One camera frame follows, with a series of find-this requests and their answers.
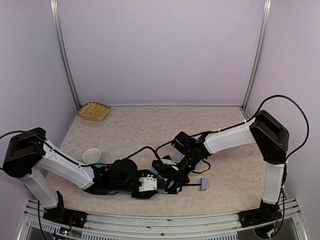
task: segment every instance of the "yellow woven basket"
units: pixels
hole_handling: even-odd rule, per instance
[[[99,103],[88,102],[78,110],[78,116],[83,119],[94,120],[101,122],[111,111],[111,107]]]

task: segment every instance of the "robotic arm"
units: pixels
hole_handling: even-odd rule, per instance
[[[83,164],[61,152],[46,139],[46,131],[35,128],[12,137],[9,142],[4,171],[19,179],[45,208],[44,218],[53,222],[83,228],[86,213],[64,208],[63,197],[47,183],[40,169],[52,172],[93,195],[112,195],[112,191],[131,192],[133,198],[149,199],[159,191],[177,194],[190,182],[189,173],[210,155],[222,150],[256,143],[266,162],[265,189],[260,208],[240,212],[243,227],[281,218],[278,201],[286,178],[288,131],[269,113],[260,111],[250,121],[198,139],[180,132],[171,145],[184,157],[174,163],[168,159],[154,160],[155,176],[148,169],[138,170],[129,158],[112,164]]]

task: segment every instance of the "white cup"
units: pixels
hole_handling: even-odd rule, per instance
[[[82,155],[82,161],[86,164],[94,164],[101,158],[101,152],[96,148],[90,148]]]

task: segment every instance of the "table surface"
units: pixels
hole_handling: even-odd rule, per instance
[[[222,129],[244,117],[237,107],[139,106],[114,107],[102,122],[76,117],[60,147],[73,158],[90,148],[102,153],[105,163],[122,159],[141,147],[156,148],[172,140],[180,131],[189,135]],[[160,157],[176,150],[168,145]],[[131,158],[139,169],[150,169],[153,153],[145,150]],[[49,173],[47,180],[60,191],[67,208],[135,216],[188,216],[215,214],[258,207],[265,182],[265,162],[255,144],[221,151],[208,158],[211,169],[201,175],[191,173],[190,183],[208,179],[207,191],[184,187],[178,195],[157,194],[151,199],[131,198],[129,193],[91,195],[71,182]],[[199,163],[196,170],[207,168]]]

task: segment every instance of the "vertical metal post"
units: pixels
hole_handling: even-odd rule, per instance
[[[75,82],[71,74],[70,65],[67,57],[66,47],[64,43],[64,36],[62,33],[62,27],[61,27],[60,16],[59,16],[58,0],[50,0],[50,4],[51,4],[51,11],[52,11],[52,17],[53,17],[53,22],[55,26],[56,36],[58,39],[58,45],[61,53],[61,58],[62,58],[68,86],[71,92],[71,96],[72,96],[75,108],[79,110],[81,108],[81,104],[80,104],[79,96],[75,86]]]
[[[260,27],[260,33],[258,38],[258,45],[255,52],[253,67],[250,74],[250,80],[248,84],[248,88],[246,90],[244,100],[242,103],[242,109],[246,112],[250,97],[252,95],[252,91],[254,88],[254,84],[257,78],[258,68],[262,57],[264,42],[267,33],[269,15],[270,15],[270,7],[271,7],[271,0],[264,0],[264,8],[263,8],[263,15],[262,15],[262,22]]]

